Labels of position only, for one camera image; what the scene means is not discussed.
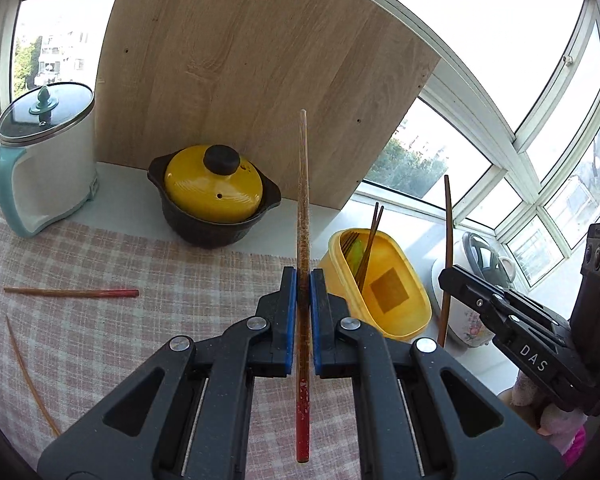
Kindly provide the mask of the gloved right hand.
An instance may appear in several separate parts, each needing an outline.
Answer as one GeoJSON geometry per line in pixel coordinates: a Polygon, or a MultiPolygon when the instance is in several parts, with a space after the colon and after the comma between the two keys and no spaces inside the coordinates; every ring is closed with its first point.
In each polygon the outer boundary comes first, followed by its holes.
{"type": "Polygon", "coordinates": [[[557,448],[567,467],[582,455],[588,416],[581,410],[558,408],[523,372],[518,373],[513,387],[503,390],[498,398],[543,440],[557,448]]]}

